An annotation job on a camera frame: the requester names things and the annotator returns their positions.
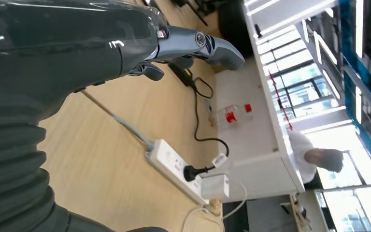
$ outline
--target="plastic bottle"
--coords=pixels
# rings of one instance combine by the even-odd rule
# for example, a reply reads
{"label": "plastic bottle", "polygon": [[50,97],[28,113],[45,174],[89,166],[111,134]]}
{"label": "plastic bottle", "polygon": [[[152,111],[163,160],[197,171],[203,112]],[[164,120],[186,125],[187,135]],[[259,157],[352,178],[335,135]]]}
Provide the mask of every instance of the plastic bottle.
{"label": "plastic bottle", "polygon": [[213,117],[217,121],[219,129],[235,127],[246,122],[250,118],[252,108],[250,104],[230,105],[214,112]]}

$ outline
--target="short hair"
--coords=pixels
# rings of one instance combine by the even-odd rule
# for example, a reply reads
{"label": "short hair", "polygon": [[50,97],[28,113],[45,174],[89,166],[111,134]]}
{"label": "short hair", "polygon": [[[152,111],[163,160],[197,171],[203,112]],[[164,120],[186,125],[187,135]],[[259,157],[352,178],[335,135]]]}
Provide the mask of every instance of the short hair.
{"label": "short hair", "polygon": [[328,171],[340,172],[343,168],[343,153],[336,149],[321,150],[321,168]]}

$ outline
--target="white shirt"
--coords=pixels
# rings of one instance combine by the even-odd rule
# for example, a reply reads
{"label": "white shirt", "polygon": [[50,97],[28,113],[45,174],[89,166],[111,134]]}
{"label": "white shirt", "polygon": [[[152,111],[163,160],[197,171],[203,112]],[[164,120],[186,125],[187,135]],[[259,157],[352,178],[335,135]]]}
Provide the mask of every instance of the white shirt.
{"label": "white shirt", "polygon": [[304,184],[309,183],[316,174],[316,165],[305,160],[305,153],[313,149],[314,146],[304,134],[298,131],[288,131],[288,135],[302,181]]}

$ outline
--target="white power adapter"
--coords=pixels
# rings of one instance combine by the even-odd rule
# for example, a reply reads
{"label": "white power adapter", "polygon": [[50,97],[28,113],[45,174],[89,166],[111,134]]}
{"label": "white power adapter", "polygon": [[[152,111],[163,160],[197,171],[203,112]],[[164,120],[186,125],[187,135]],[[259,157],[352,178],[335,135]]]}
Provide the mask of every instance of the white power adapter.
{"label": "white power adapter", "polygon": [[202,179],[201,197],[204,199],[223,199],[229,196],[229,179],[225,174],[218,174]]}

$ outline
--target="screw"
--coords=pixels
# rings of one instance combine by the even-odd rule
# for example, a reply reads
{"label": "screw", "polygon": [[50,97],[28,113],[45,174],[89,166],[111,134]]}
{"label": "screw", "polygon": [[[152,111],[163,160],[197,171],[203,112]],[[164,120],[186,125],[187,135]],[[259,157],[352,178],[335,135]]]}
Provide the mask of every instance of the screw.
{"label": "screw", "polygon": [[201,32],[197,32],[196,42],[197,42],[198,46],[200,46],[200,47],[205,45],[205,36]]}
{"label": "screw", "polygon": [[166,32],[163,30],[157,31],[157,37],[158,38],[165,38],[166,37]]}

